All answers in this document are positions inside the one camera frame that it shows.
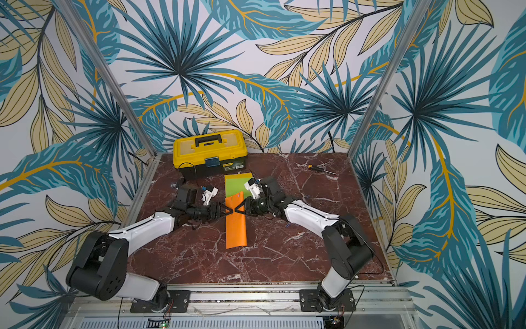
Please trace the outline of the orange paper sheet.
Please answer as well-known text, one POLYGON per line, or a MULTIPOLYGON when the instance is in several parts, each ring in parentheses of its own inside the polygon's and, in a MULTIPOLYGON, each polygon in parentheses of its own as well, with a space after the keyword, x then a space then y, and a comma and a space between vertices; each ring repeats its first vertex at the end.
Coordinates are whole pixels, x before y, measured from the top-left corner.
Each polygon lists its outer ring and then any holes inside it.
POLYGON ((231 208, 233 213, 226 217, 226 248, 237 248, 247 246, 246 216, 235 212, 234 209, 245 200, 244 193, 240 192, 225 199, 225 205, 231 208))

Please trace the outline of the lime green paper sheet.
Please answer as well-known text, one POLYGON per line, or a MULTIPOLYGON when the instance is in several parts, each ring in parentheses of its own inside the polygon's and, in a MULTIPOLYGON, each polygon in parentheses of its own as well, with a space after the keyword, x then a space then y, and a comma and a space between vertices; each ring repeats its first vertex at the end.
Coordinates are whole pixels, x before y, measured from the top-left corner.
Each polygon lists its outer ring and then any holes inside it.
POLYGON ((250 192, 245 188, 245 183, 247 183, 251 176, 243 175, 226 175, 225 177, 225 196, 227 198, 243 192, 243 195, 250 196, 250 192))

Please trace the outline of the yellow paper sheet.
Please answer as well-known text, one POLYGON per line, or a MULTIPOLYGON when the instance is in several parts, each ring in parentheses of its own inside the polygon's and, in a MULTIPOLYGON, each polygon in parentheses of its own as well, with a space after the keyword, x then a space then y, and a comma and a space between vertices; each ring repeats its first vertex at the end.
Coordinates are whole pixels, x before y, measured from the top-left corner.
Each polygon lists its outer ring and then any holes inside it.
POLYGON ((225 179, 226 180, 234 180, 234 179, 246 179, 246 180, 249 180, 250 178, 253 178, 251 173, 225 175, 225 179))

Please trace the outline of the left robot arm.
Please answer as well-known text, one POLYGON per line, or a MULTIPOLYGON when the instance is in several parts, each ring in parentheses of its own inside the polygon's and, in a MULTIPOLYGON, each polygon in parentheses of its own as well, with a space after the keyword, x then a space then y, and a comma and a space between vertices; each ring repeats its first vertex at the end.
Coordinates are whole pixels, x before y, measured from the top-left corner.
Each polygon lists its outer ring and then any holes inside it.
POLYGON ((167 285, 127 272, 129 256, 144 245, 170 234, 190 220, 209 222, 231 215, 221 202, 195 204, 197 189, 184 185, 174 200, 148 218, 119 230, 91 232, 78 251, 66 277, 68 286, 106 301, 130 298, 148 304, 155 312, 171 304, 167 285))

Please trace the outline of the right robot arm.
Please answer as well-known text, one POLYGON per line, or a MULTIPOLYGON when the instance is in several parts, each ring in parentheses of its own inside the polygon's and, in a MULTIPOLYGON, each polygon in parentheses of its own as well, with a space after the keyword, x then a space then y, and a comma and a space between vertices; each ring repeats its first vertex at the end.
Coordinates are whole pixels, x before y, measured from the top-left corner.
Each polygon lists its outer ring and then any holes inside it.
POLYGON ((356 310, 356 299, 348 285, 375 257, 359 221, 351 215, 321 211, 286 195, 274 177, 251 178, 244 187, 250 196, 234 212, 246 216, 273 215, 323 239, 331 268, 316 289, 299 292, 301 310, 318 313, 356 310))

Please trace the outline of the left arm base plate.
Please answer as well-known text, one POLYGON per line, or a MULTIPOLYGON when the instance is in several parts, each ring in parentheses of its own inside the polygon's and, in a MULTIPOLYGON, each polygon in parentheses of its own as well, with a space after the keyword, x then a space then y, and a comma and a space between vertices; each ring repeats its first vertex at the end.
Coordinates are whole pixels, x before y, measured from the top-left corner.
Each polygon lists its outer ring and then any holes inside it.
POLYGON ((189 290, 162 290, 153 300, 133 300, 131 313, 186 313, 190 302, 189 290))

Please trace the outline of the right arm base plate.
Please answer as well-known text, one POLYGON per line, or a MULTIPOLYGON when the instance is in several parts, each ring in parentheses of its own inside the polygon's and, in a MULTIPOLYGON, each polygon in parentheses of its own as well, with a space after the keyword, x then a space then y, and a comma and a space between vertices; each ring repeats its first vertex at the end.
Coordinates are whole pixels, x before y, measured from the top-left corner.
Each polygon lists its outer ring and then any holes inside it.
POLYGON ((299 291, 302 312, 355 311, 356 299, 350 289, 345 289, 337 297, 330 297, 323 289, 302 289, 299 291))

